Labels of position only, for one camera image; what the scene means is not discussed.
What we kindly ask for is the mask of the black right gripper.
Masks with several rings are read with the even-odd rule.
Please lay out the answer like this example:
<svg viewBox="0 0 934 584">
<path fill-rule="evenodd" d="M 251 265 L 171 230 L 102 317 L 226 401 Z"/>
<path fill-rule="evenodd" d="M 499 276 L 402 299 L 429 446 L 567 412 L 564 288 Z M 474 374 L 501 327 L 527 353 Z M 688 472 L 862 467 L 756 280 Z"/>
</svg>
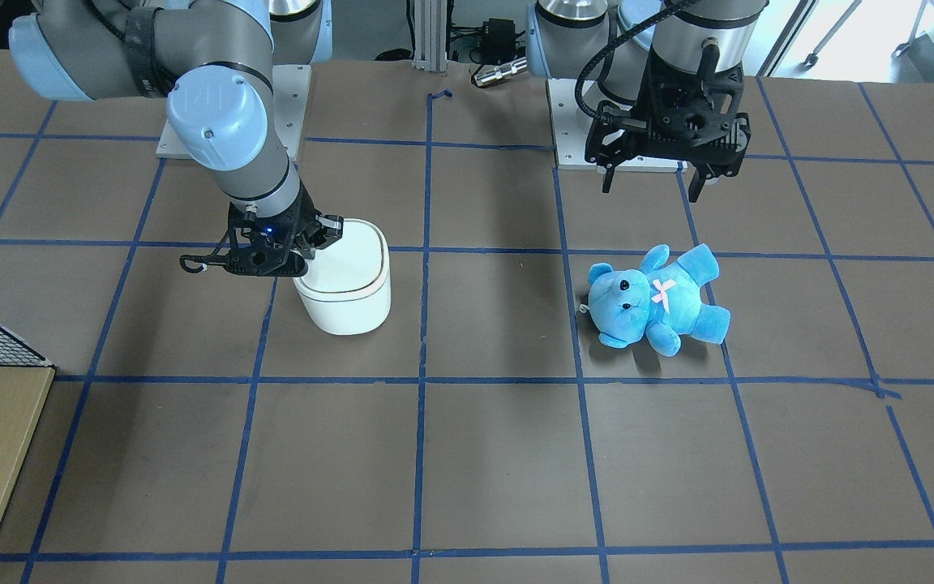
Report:
<svg viewBox="0 0 934 584">
<path fill-rule="evenodd" d="M 267 199 L 229 205 L 229 263 L 285 264 L 286 277 L 304 277 L 318 249 L 341 240 L 345 219 L 316 209 L 303 182 L 288 202 L 289 182 Z M 281 196 L 278 209 L 270 206 Z"/>
</svg>

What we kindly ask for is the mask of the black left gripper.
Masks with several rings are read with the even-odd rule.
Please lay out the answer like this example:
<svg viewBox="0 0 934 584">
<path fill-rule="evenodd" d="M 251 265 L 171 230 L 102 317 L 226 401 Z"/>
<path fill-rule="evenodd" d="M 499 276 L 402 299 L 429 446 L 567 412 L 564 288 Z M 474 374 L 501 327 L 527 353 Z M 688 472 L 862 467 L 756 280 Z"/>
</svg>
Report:
<svg viewBox="0 0 934 584">
<path fill-rule="evenodd" d="M 631 110 L 646 128 L 635 133 L 634 119 L 625 114 L 598 114 L 590 123 L 583 155 L 604 171 L 601 192 L 611 192 L 616 167 L 637 156 L 693 165 L 691 204 L 705 184 L 737 176 L 752 138 L 749 114 L 738 111 L 743 77 L 741 64 L 703 78 L 649 57 Z"/>
</svg>

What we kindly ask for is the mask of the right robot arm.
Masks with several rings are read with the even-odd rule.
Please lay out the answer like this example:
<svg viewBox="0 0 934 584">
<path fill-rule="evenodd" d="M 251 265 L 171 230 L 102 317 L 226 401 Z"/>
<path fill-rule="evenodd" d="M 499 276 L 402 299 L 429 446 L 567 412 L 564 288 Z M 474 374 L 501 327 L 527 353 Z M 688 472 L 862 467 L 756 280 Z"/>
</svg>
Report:
<svg viewBox="0 0 934 584">
<path fill-rule="evenodd" d="M 341 216 L 316 209 L 275 115 L 275 65 L 332 55 L 329 1 L 40 1 L 7 38 L 47 99 L 165 100 L 178 140 L 229 197 L 229 251 L 183 255 L 185 271 L 303 277 L 341 239 Z"/>
</svg>

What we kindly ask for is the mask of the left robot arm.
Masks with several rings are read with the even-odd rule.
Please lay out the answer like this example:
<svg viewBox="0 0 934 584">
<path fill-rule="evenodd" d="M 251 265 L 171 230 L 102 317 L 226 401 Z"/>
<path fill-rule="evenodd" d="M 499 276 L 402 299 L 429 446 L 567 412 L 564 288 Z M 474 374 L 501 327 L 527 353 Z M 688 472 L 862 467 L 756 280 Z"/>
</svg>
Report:
<svg viewBox="0 0 934 584">
<path fill-rule="evenodd" d="M 571 82 L 582 159 L 613 174 L 637 158 L 693 167 L 687 195 L 734 177 L 748 152 L 743 56 L 765 1 L 533 1 L 533 76 Z"/>
</svg>

